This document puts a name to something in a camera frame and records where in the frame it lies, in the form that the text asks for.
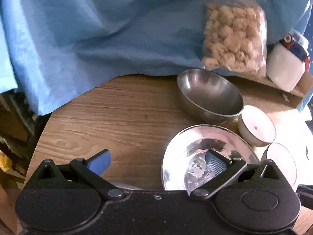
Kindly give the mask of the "light blue cloth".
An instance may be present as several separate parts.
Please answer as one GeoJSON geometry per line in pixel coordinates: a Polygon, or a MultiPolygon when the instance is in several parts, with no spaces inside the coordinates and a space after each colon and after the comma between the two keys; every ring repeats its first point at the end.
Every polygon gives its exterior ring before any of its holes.
{"type": "Polygon", "coordinates": [[[208,0],[1,0],[1,92],[38,115],[130,74],[202,66],[208,0]]]}

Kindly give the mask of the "white red-rimmed ceramic bowl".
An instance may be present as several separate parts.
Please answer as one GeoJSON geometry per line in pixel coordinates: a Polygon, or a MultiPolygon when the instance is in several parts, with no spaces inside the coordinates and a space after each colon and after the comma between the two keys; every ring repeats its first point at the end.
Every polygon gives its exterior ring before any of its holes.
{"type": "Polygon", "coordinates": [[[261,109],[245,105],[238,117],[241,137],[251,146],[262,147],[274,142],[276,128],[269,116],[261,109]]]}

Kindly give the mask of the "deep steel bowl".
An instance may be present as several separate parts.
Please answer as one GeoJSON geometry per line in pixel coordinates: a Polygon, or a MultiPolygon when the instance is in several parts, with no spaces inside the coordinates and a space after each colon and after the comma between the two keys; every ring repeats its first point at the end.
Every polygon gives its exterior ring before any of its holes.
{"type": "Polygon", "coordinates": [[[224,77],[204,69],[189,69],[177,76],[181,106],[208,124],[235,120],[244,109],[239,89],[224,77]]]}

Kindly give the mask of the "wooden desk shelf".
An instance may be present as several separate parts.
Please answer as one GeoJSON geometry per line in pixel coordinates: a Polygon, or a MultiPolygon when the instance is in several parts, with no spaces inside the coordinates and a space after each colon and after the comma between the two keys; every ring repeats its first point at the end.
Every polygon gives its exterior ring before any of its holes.
{"type": "Polygon", "coordinates": [[[276,95],[282,94],[287,98],[285,101],[286,105],[297,108],[298,111],[302,111],[312,97],[312,75],[308,72],[305,72],[291,92],[280,89],[269,78],[258,78],[249,75],[226,76],[226,78],[237,85],[241,84],[244,87],[251,87],[255,90],[259,88],[259,90],[273,92],[276,95]]]}

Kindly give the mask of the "white jar blue lid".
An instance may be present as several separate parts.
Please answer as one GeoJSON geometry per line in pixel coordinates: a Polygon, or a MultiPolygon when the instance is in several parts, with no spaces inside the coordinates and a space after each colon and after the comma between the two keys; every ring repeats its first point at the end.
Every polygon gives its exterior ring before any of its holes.
{"type": "Polygon", "coordinates": [[[310,69],[309,41],[291,29],[267,57],[267,77],[285,92],[291,92],[310,69]]]}

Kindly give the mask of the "clear bag of snacks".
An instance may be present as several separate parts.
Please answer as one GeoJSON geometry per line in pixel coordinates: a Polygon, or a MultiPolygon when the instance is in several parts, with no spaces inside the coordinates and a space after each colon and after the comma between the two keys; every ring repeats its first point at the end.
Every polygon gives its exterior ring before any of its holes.
{"type": "Polygon", "coordinates": [[[265,77],[267,21],[257,0],[212,0],[206,18],[205,69],[265,77]]]}

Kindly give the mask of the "shiny steel plate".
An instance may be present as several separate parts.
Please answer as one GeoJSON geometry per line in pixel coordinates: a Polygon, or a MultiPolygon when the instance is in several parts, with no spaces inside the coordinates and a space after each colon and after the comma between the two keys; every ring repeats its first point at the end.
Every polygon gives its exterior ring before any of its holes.
{"type": "Polygon", "coordinates": [[[164,190],[191,192],[217,176],[207,165],[207,150],[227,159],[241,158],[248,164],[259,164],[253,149],[234,132],[215,125],[194,125],[179,132],[168,144],[162,161],[164,190]]]}

